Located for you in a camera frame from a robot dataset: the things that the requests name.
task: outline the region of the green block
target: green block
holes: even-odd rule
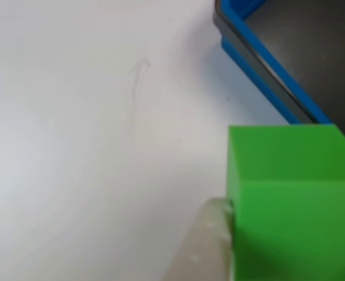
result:
[[[345,280],[345,137],[334,125],[229,128],[235,279]]]

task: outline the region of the white table surface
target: white table surface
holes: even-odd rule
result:
[[[213,0],[0,0],[0,281],[158,281],[225,193],[228,124],[285,124]]]

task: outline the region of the pencil mark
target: pencil mark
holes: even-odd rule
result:
[[[149,68],[151,67],[151,63],[147,58],[143,58],[138,61],[135,66],[129,72],[130,76],[130,92],[129,98],[130,99],[130,128],[132,131],[135,130],[134,125],[136,123],[136,114],[137,108],[142,100],[142,87],[143,81],[145,79],[145,75]]]
[[[142,59],[136,63],[136,65],[131,69],[130,75],[133,75],[133,84],[131,89],[131,99],[132,103],[135,104],[140,99],[141,85],[143,82],[144,74],[150,68],[151,64],[148,59]]]

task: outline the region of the cube side face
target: cube side face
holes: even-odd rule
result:
[[[231,127],[236,280],[345,280],[345,138],[335,126]]]
[[[243,182],[236,280],[345,280],[345,182]]]
[[[334,125],[238,126],[230,136],[243,179],[345,179],[345,137]]]

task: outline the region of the blue container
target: blue container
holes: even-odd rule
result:
[[[265,0],[217,0],[215,23],[222,47],[292,124],[331,123],[244,23]]]

